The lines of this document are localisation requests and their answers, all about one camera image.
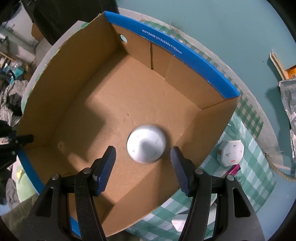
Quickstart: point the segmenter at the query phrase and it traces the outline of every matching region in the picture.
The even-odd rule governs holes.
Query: hole in cardboard
[[[119,36],[120,36],[122,42],[124,42],[125,44],[128,43],[128,40],[126,39],[126,37],[124,37],[122,34],[120,34]]]

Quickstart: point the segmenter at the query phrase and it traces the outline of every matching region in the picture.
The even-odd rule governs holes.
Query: wooden stick
[[[286,70],[284,70],[284,68],[281,65],[281,62],[279,61],[279,59],[276,56],[276,54],[274,52],[271,52],[270,55],[269,55],[269,57],[270,57],[271,61],[273,62],[273,64],[275,65],[277,71],[279,72],[282,80],[289,79],[288,72]]]
[[[2,52],[0,52],[0,54],[3,55],[4,57],[10,59],[12,62],[15,62],[15,59],[13,59],[13,58],[7,56],[6,54],[4,54],[4,53],[2,53]]]

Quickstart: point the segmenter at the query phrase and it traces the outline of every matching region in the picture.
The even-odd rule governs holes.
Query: striped cloth
[[[15,80],[0,93],[0,120],[6,121],[11,127],[14,127],[20,121],[21,117],[15,116],[13,111],[7,107],[8,97],[14,94],[19,94],[22,97],[28,83],[27,80]]]

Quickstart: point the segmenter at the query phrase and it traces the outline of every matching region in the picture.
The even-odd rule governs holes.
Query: metal screw
[[[196,174],[203,174],[203,170],[200,168],[195,169]]]
[[[227,175],[227,179],[228,179],[229,181],[233,181],[233,180],[234,180],[234,176],[232,176],[232,175]]]
[[[53,174],[52,175],[52,180],[56,180],[56,179],[58,179],[59,178],[59,174]]]
[[[86,167],[83,169],[83,173],[88,174],[91,172],[91,169],[89,167]]]

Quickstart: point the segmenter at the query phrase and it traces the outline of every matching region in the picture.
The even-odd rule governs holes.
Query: cardboard box
[[[191,49],[110,12],[73,34],[29,92],[17,134],[35,137],[19,156],[38,191],[54,173],[76,174],[109,145],[116,148],[106,191],[94,199],[107,236],[178,190],[169,149],[179,146],[198,167],[239,98],[231,83]],[[131,160],[126,151],[130,132],[144,123],[163,129],[168,143],[163,157],[149,165]],[[74,195],[70,211],[76,219]]]
[[[44,37],[35,23],[32,24],[31,35],[34,39],[40,42]]]

